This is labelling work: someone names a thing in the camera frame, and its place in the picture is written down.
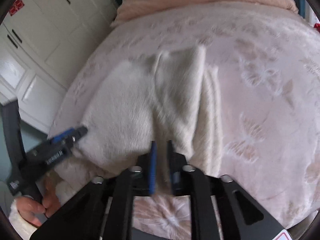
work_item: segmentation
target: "floral pattern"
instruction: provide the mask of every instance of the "floral pattern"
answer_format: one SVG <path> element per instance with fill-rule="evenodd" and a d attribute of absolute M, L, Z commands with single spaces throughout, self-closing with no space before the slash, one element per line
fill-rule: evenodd
<path fill-rule="evenodd" d="M 306 169 L 305 179 L 308 183 L 315 183 L 320 178 L 320 139 L 317 142 L 314 157 Z"/>
<path fill-rule="evenodd" d="M 150 198 L 138 197 L 134 201 L 133 225 L 143 228 L 145 232 L 154 234 L 158 227 L 162 236 L 166 234 L 169 239 L 190 239 L 190 204 L 188 197 L 171 197 L 154 195 Z"/>
<path fill-rule="evenodd" d="M 226 145 L 225 153 L 253 163 L 259 158 L 255 145 L 265 139 L 262 126 L 240 114 L 240 137 Z"/>
<path fill-rule="evenodd" d="M 305 57 L 300 62 L 303 63 L 303 66 L 309 73 L 315 75 L 320 80 L 320 67 L 312 58 Z"/>
<path fill-rule="evenodd" d="M 294 109 L 294 98 L 292 95 L 293 91 L 293 81 L 290 79 L 284 86 L 282 87 L 281 95 L 285 99 L 285 101 L 289 104 L 289 106 Z"/>
<path fill-rule="evenodd" d="M 264 85 L 273 95 L 281 94 L 282 76 L 279 70 L 266 69 L 265 65 L 256 65 L 253 62 L 245 64 L 243 68 L 241 77 L 249 87 Z"/>

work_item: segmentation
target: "finger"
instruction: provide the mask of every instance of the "finger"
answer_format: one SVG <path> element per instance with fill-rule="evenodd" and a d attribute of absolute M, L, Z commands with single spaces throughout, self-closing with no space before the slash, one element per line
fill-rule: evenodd
<path fill-rule="evenodd" d="M 36 226 L 36 227 L 41 226 L 41 222 L 39 221 L 38 218 L 36 218 L 36 217 L 34 216 L 34 214 L 33 214 L 31 211 L 24 211 L 24 210 L 22 210 L 22 211 L 19 211 L 19 213 L 20 213 L 20 216 L 21 216 L 24 220 L 28 221 L 29 223 L 33 224 L 34 226 Z"/>
<path fill-rule="evenodd" d="M 44 178 L 44 186 L 45 186 L 45 189 L 48 191 L 48 192 L 54 192 L 56 191 L 51 179 L 49 176 L 45 177 Z"/>
<path fill-rule="evenodd" d="M 17 210 L 21 211 L 28 211 L 32 213 L 45 213 L 45 208 L 43 205 L 34 201 L 28 197 L 18 197 L 17 198 Z"/>
<path fill-rule="evenodd" d="M 55 201 L 46 211 L 46 217 L 51 217 L 61 207 L 59 201 Z"/>
<path fill-rule="evenodd" d="M 52 203 L 55 201 L 56 195 L 55 194 L 48 194 L 46 193 L 46 195 L 44 195 L 43 199 L 42 199 L 42 205 L 45 208 L 49 208 Z"/>

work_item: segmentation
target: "cabinet door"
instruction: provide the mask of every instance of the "cabinet door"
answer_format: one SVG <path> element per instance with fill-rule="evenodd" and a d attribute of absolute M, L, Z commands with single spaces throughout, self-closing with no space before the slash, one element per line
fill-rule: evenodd
<path fill-rule="evenodd" d="M 25 6 L 7 14 L 5 26 L 20 37 L 33 60 L 68 88 L 98 42 L 66 0 L 22 1 Z"/>
<path fill-rule="evenodd" d="M 48 133 L 66 90 L 0 25 L 0 102 L 18 98 L 21 118 Z"/>
<path fill-rule="evenodd" d="M 69 0 L 70 7 L 88 27 L 92 37 L 100 44 L 111 32 L 110 23 L 116 17 L 114 0 Z"/>

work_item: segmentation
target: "bolt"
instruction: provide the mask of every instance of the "bolt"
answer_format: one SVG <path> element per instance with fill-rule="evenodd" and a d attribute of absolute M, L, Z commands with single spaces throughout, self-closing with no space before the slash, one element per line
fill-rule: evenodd
<path fill-rule="evenodd" d="M 233 179 L 229 175 L 222 175 L 220 179 L 225 183 L 229 183 L 233 181 Z"/>
<path fill-rule="evenodd" d="M 102 182 L 104 181 L 103 177 L 97 176 L 94 177 L 91 182 L 94 184 L 102 184 Z"/>
<path fill-rule="evenodd" d="M 141 168 L 140 166 L 132 166 L 132 167 L 129 168 L 129 170 L 130 170 L 131 172 L 137 172 L 137 173 L 139 173 L 139 172 L 142 171 L 142 168 Z"/>
<path fill-rule="evenodd" d="M 182 169 L 183 169 L 184 171 L 186 171 L 186 172 L 191 172 L 191 171 L 195 171 L 195 170 L 196 170 L 196 168 L 195 168 L 194 166 L 192 166 L 192 165 L 184 165 L 184 166 L 182 167 Z"/>
<path fill-rule="evenodd" d="M 19 185 L 19 181 L 12 181 L 10 182 L 10 186 L 13 188 L 13 189 L 16 189 Z"/>

